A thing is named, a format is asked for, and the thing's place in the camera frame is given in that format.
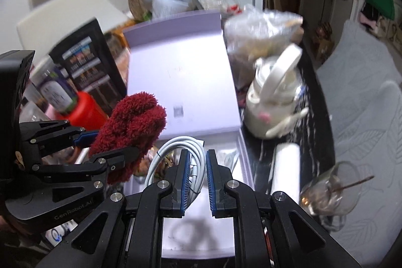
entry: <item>qr code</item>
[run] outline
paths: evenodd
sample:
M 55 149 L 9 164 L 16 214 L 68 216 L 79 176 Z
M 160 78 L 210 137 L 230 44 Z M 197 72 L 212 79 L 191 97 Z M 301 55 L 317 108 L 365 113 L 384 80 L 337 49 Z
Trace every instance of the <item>qr code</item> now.
M 173 108 L 173 116 L 176 117 L 183 117 L 184 112 L 183 112 L 183 106 L 180 107 L 174 107 Z

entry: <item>clear plastic container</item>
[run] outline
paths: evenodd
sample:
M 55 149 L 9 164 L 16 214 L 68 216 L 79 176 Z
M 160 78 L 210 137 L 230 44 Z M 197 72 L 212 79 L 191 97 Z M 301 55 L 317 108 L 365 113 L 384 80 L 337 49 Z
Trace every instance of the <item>clear plastic container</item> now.
M 24 91 L 24 97 L 27 98 L 28 101 L 31 101 L 39 107 L 39 109 L 43 112 L 47 110 L 49 107 L 49 103 L 41 93 L 36 89 L 31 81 L 27 83 L 27 86 Z
M 31 81 L 54 109 L 66 115 L 75 108 L 78 96 L 62 72 L 47 56 L 32 71 Z
M 20 123 L 49 120 L 49 117 L 32 101 L 29 101 L 20 112 Z

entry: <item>teapot handle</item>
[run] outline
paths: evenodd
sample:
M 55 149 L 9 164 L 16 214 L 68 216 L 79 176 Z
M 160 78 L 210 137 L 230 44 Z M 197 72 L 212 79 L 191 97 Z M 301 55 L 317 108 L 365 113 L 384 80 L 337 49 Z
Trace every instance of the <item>teapot handle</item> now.
M 270 128 L 266 133 L 265 137 L 272 139 L 275 137 L 281 138 L 283 135 L 290 133 L 298 120 L 304 118 L 308 113 L 308 107 L 303 108 L 300 112 L 286 117 L 284 120 L 279 122 L 273 128 Z
M 285 74 L 296 67 L 302 56 L 301 52 L 302 49 L 295 44 L 290 44 L 282 52 L 261 88 L 260 100 L 262 102 L 269 100 L 273 96 Z

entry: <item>black countertop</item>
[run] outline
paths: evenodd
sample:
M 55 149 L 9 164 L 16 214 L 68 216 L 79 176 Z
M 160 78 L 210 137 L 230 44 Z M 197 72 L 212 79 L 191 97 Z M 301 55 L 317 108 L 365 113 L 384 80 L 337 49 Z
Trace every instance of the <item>black countertop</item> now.
M 300 189 L 335 165 L 334 141 L 324 94 L 306 51 L 297 67 L 306 86 L 297 108 L 308 106 L 307 116 L 291 133 L 272 140 L 257 139 L 245 126 L 242 128 L 256 191 L 269 192 L 268 176 L 274 149 L 279 143 L 294 142 L 300 146 Z

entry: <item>white box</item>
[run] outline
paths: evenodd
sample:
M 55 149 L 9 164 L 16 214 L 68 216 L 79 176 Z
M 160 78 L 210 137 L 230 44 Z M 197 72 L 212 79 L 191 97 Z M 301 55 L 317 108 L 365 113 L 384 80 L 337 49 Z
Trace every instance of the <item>white box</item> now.
M 127 94 L 152 93 L 166 108 L 159 142 L 188 135 L 204 140 L 206 150 L 237 148 L 240 164 L 233 177 L 253 188 L 220 14 L 188 12 L 138 24 L 124 35 L 131 48 Z M 132 178 L 124 193 L 143 188 Z M 211 216 L 206 185 L 185 217 L 164 219 L 163 231 L 162 257 L 234 255 L 233 221 Z

